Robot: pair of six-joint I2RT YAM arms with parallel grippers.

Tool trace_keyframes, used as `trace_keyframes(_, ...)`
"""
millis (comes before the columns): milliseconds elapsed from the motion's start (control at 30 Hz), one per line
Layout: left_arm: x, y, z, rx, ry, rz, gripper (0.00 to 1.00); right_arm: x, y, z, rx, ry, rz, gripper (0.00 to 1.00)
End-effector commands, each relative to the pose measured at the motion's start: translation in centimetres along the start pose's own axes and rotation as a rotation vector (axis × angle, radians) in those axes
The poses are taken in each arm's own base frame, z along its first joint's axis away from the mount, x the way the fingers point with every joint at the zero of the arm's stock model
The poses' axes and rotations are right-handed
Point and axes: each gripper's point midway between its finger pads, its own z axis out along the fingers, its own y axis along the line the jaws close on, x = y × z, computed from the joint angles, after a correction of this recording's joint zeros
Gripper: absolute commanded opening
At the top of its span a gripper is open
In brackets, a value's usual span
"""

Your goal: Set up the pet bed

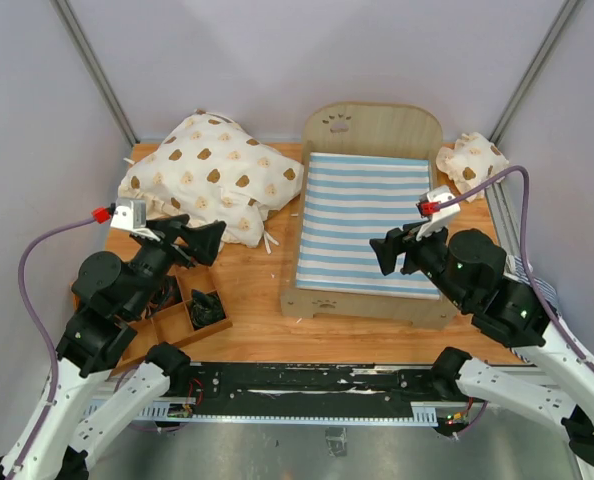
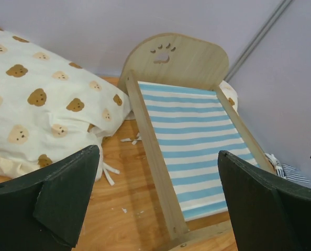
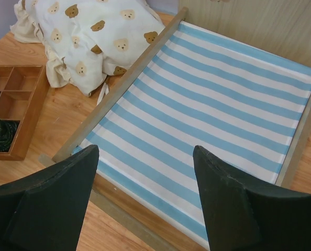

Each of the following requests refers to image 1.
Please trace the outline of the large bear print cushion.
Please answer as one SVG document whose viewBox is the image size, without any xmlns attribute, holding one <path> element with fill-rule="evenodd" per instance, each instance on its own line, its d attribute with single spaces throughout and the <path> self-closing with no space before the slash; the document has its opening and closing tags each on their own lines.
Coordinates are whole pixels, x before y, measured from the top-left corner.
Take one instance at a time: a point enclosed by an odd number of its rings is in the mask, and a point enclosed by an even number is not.
<svg viewBox="0 0 594 480">
<path fill-rule="evenodd" d="M 269 216 L 300 194 L 303 173 L 235 121 L 197 110 L 128 168 L 118 195 L 145 201 L 150 218 L 187 214 L 191 227 L 223 221 L 223 242 L 255 248 Z"/>
</svg>

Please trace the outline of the wooden pet bed frame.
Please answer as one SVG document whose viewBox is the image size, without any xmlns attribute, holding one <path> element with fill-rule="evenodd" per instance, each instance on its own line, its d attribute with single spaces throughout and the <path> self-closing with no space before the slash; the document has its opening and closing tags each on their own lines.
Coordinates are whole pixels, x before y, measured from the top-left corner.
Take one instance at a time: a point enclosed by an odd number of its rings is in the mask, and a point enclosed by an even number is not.
<svg viewBox="0 0 594 480">
<path fill-rule="evenodd" d="M 421 273 L 383 275 L 369 245 L 421 217 L 419 196 L 438 186 L 439 121 L 412 105 L 336 102 L 302 131 L 305 168 L 285 316 L 319 314 L 442 329 L 455 307 Z"/>
</svg>

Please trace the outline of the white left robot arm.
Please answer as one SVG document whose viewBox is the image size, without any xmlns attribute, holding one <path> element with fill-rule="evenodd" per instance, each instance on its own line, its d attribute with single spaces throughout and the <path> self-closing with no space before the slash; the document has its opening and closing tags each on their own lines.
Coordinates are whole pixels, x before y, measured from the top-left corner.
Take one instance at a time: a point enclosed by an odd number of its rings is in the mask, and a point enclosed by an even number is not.
<svg viewBox="0 0 594 480">
<path fill-rule="evenodd" d="M 147 220 L 120 205 L 99 208 L 90 220 L 129 232 L 140 248 L 128 262 L 100 251 L 81 264 L 71 287 L 78 307 L 58 343 L 44 340 L 50 374 L 23 433 L 0 457 L 0 479 L 86 479 L 95 454 L 140 410 L 160 396 L 190 393 L 190 358 L 162 342 L 148 350 L 134 378 L 93 415 L 81 417 L 135 338 L 133 323 L 171 268 L 212 265 L 225 222 L 191 228 L 186 215 Z"/>
</svg>

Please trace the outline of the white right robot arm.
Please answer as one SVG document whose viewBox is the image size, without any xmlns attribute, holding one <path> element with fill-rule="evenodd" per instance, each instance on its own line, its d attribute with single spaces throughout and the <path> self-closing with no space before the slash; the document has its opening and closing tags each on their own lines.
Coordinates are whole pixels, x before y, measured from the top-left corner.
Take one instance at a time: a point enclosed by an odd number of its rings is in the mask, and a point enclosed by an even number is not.
<svg viewBox="0 0 594 480">
<path fill-rule="evenodd" d="M 459 393 L 496 403 L 552 428 L 572 452 L 594 467 L 594 357 L 577 341 L 554 307 L 532 286 L 505 274 L 506 253 L 477 229 L 419 236 L 407 224 L 372 239 L 380 269 L 424 274 L 486 337 L 539 367 L 555 385 L 540 387 L 445 348 L 432 367 L 430 387 L 443 400 Z"/>
</svg>

